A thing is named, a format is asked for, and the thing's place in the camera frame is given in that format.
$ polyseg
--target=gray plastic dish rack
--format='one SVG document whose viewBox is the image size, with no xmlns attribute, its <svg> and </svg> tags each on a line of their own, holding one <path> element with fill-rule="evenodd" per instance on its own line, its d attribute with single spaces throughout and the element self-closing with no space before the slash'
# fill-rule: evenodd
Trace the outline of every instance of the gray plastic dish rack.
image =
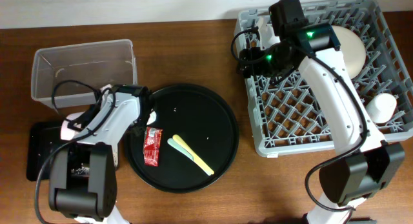
<svg viewBox="0 0 413 224">
<path fill-rule="evenodd" d="M 364 42 L 367 56 L 353 84 L 366 105 L 376 94 L 392 94 L 398 102 L 390 121 L 377 127 L 388 142 L 413 136 L 413 83 L 376 0 L 335 0 L 302 4 L 311 25 L 330 23 L 350 29 Z M 251 28 L 258 18 L 270 23 L 268 8 L 239 13 L 234 35 Z M 236 41 L 238 54 L 259 40 L 244 34 Z M 248 113 L 256 151 L 274 158 L 287 154 L 333 149 L 330 129 L 319 105 L 298 71 L 273 87 L 269 78 L 245 79 Z"/>
</svg>

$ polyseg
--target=transparent gray bin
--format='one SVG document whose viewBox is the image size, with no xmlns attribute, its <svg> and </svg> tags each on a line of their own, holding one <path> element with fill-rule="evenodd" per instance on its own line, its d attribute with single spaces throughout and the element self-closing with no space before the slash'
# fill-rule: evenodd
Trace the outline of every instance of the transparent gray bin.
<svg viewBox="0 0 413 224">
<path fill-rule="evenodd" d="M 136 59 L 131 40 L 122 39 L 40 49 L 32 69 L 32 99 L 52 106 L 52 90 L 63 80 L 74 79 L 94 88 L 107 84 L 137 84 Z M 86 87 L 67 83 L 57 91 L 57 107 L 95 103 Z"/>
<path fill-rule="evenodd" d="M 353 84 L 364 105 L 383 92 L 396 97 L 398 106 L 392 119 L 377 125 L 387 141 L 403 141 L 413 136 L 413 83 L 400 56 L 376 0 L 335 0 L 302 4 L 310 24 L 330 23 L 350 29 L 365 44 L 368 59 Z M 234 35 L 255 25 L 259 17 L 270 22 L 268 8 L 239 13 Z M 256 35 L 241 35 L 237 52 L 255 41 Z M 248 113 L 256 151 L 273 158 L 287 154 L 333 149 L 330 130 L 308 85 L 295 71 L 280 85 L 269 78 L 245 80 Z"/>
</svg>

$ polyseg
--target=red snack packet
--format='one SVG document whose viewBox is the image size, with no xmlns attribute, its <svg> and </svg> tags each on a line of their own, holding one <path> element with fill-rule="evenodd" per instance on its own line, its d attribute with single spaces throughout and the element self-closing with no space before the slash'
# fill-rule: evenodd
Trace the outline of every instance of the red snack packet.
<svg viewBox="0 0 413 224">
<path fill-rule="evenodd" d="M 162 130 L 153 127 L 147 127 L 145 131 L 145 140 L 143 142 L 143 157 L 145 165 L 157 167 L 159 157 L 159 148 L 161 146 Z"/>
</svg>

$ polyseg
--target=white wall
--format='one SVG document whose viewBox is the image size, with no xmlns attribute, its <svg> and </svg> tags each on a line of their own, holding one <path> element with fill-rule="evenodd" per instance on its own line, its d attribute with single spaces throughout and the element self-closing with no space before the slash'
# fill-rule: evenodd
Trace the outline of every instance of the white wall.
<svg viewBox="0 0 413 224">
<path fill-rule="evenodd" d="M 235 18 L 278 0 L 0 0 L 0 28 Z M 413 10 L 413 0 L 378 0 L 383 11 Z"/>
</svg>

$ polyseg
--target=brown tabletop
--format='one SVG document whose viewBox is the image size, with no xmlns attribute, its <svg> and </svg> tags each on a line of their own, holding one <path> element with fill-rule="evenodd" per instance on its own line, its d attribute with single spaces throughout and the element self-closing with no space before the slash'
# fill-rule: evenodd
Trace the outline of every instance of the brown tabletop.
<svg viewBox="0 0 413 224">
<path fill-rule="evenodd" d="M 413 12 L 385 13 L 410 75 L 413 75 Z M 34 182 L 26 179 L 30 127 L 59 117 L 32 101 L 30 76 L 37 49 L 113 39 L 130 39 L 139 84 L 157 90 L 175 83 L 207 87 L 230 105 L 239 125 L 237 156 L 227 173 L 206 189 L 171 194 L 143 182 L 121 154 L 117 207 L 133 223 L 260 223 L 300 218 L 314 204 L 304 188 L 305 174 L 334 151 L 267 159 L 254 150 L 247 95 L 230 55 L 234 20 L 0 30 L 0 223 L 38 223 Z M 64 110 L 73 112 L 76 108 Z M 354 217 L 380 223 L 413 223 L 413 138 L 403 142 L 406 160 L 389 187 L 362 204 Z M 317 176 L 310 186 L 318 197 Z M 52 212 L 48 183 L 40 194 L 46 220 L 74 223 Z"/>
</svg>

